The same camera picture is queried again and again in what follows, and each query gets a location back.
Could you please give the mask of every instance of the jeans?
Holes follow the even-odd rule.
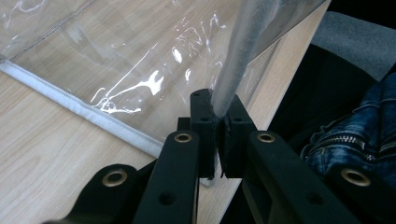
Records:
[[[396,189],[396,73],[375,83],[350,115],[314,133],[301,157],[319,175],[357,165]]]

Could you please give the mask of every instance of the black fabric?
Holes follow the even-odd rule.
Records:
[[[393,0],[332,0],[329,11],[396,29]]]
[[[312,133],[350,113],[374,83],[358,67],[311,45],[268,130],[300,153]]]

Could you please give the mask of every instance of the clear plastic sheet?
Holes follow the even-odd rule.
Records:
[[[322,2],[277,0],[238,94],[248,104],[274,44]],[[241,0],[6,0],[0,53],[155,140],[214,88]]]

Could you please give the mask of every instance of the black plastic bracket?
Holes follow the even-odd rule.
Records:
[[[168,135],[133,223],[196,222],[199,143],[191,131]]]
[[[360,223],[277,134],[251,133],[247,153],[271,197],[266,223]],[[260,210],[260,202],[247,202]]]
[[[219,120],[213,113],[210,104],[211,92],[209,89],[195,91],[190,96],[191,128],[199,134],[200,145],[200,172],[201,178],[213,179],[216,170],[216,131]]]

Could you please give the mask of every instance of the metal grommet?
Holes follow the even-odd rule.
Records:
[[[269,133],[259,133],[257,139],[264,143],[272,143],[275,141],[275,138]]]
[[[343,169],[341,171],[341,176],[349,183],[360,186],[367,187],[371,185],[371,180],[359,171],[352,169]]]
[[[192,139],[192,136],[188,133],[180,133],[175,136],[175,140],[179,143],[190,142],[191,139]]]
[[[125,182],[127,177],[128,175],[122,169],[112,170],[103,177],[102,183],[106,187],[112,188],[121,185],[123,182]]]

